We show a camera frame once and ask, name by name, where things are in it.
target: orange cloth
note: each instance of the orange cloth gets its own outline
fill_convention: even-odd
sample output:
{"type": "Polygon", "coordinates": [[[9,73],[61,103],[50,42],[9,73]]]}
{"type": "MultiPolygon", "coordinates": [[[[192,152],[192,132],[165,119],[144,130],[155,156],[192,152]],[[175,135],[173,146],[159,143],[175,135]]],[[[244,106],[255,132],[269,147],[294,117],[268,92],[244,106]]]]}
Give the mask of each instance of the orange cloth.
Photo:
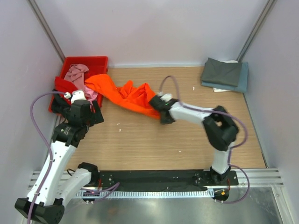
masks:
{"type": "Polygon", "coordinates": [[[156,94],[147,83],[134,87],[133,82],[128,81],[123,87],[116,87],[109,75],[100,74],[85,80],[85,85],[116,105],[153,118],[160,118],[159,112],[149,104],[156,94]]]}

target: pink cloth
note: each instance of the pink cloth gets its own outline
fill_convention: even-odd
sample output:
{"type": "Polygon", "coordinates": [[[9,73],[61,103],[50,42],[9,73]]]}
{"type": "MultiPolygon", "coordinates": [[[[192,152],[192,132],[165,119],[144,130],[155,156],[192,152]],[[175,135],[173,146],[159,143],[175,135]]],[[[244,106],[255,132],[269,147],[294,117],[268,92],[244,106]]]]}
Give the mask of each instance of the pink cloth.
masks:
{"type": "Polygon", "coordinates": [[[84,91],[84,72],[89,71],[84,64],[72,64],[64,79],[72,82],[78,90],[84,91]]]}
{"type": "Polygon", "coordinates": [[[85,97],[90,103],[97,99],[98,93],[84,85],[84,73],[89,69],[84,64],[72,64],[64,79],[72,82],[78,90],[83,90],[85,97]]]}
{"type": "Polygon", "coordinates": [[[93,91],[92,89],[88,88],[86,85],[84,85],[83,91],[84,91],[84,94],[85,94],[87,100],[90,101],[91,104],[98,97],[98,93],[93,91]]]}

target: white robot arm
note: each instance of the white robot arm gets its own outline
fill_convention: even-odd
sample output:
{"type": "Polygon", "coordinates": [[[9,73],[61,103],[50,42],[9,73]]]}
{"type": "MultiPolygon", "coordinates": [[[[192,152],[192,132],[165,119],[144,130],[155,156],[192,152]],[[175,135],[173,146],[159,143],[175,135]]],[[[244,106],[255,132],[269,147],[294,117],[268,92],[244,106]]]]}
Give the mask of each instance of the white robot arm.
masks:
{"type": "Polygon", "coordinates": [[[160,112],[161,124],[171,124],[182,119],[205,129],[214,147],[214,161],[210,168],[212,178],[215,183],[224,180],[231,168],[228,164],[231,147],[239,132],[234,121],[224,115],[227,111],[222,106],[213,109],[185,104],[173,99],[171,94],[156,95],[149,103],[160,112]]]}
{"type": "Polygon", "coordinates": [[[43,224],[58,224],[64,208],[75,194],[85,185],[94,184],[99,179],[97,166],[81,163],[72,177],[59,186],[65,167],[79,142],[85,137],[88,128],[104,121],[97,102],[93,101],[91,110],[91,104],[85,99],[83,91],[73,92],[71,103],[70,109],[63,114],[68,123],[59,124],[52,135],[53,160],[50,163],[50,156],[48,156],[27,197],[18,198],[14,205],[24,217],[28,218],[29,207],[34,202],[30,219],[43,224]],[[43,187],[34,199],[45,175],[47,178],[43,187]]]}

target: wooden table surface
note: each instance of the wooden table surface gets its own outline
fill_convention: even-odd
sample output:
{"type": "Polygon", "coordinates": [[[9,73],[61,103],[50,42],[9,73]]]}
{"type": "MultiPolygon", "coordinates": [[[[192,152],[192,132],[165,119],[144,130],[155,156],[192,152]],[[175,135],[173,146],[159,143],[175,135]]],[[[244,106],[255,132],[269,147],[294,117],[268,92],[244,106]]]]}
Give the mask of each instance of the wooden table surface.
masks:
{"type": "MultiPolygon", "coordinates": [[[[147,82],[156,92],[165,76],[174,75],[183,102],[208,108],[222,105],[247,126],[249,139],[245,145],[234,149],[232,164],[242,168],[264,168],[243,95],[214,93],[212,88],[201,86],[199,75],[202,71],[203,67],[136,68],[109,69],[108,73],[117,86],[128,80],[132,80],[134,86],[147,82]]],[[[176,97],[171,80],[166,81],[163,92],[176,97]]],[[[184,120],[161,125],[157,119],[123,109],[107,99],[103,100],[101,111],[104,123],[90,128],[67,168],[75,169],[82,162],[95,164],[99,170],[202,169],[212,164],[214,150],[204,129],[198,125],[184,120]]],[[[244,137],[238,126],[241,131],[237,143],[244,137]]]]}

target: folded towel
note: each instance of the folded towel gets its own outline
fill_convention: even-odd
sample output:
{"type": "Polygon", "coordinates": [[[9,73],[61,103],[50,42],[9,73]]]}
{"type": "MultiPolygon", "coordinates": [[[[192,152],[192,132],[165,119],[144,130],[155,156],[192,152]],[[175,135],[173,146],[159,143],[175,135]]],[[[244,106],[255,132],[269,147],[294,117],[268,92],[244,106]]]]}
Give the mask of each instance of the folded towel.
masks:
{"type": "Polygon", "coordinates": [[[246,92],[247,90],[247,80],[248,80],[248,63],[243,62],[240,72],[240,78],[238,86],[231,86],[231,85],[221,85],[221,84],[214,84],[209,82],[201,82],[201,85],[208,86],[208,87],[214,87],[217,89],[223,89],[223,90],[231,90],[236,92],[246,92]]]}
{"type": "Polygon", "coordinates": [[[208,58],[200,80],[206,83],[237,87],[239,84],[241,67],[242,63],[226,63],[208,58]]]}

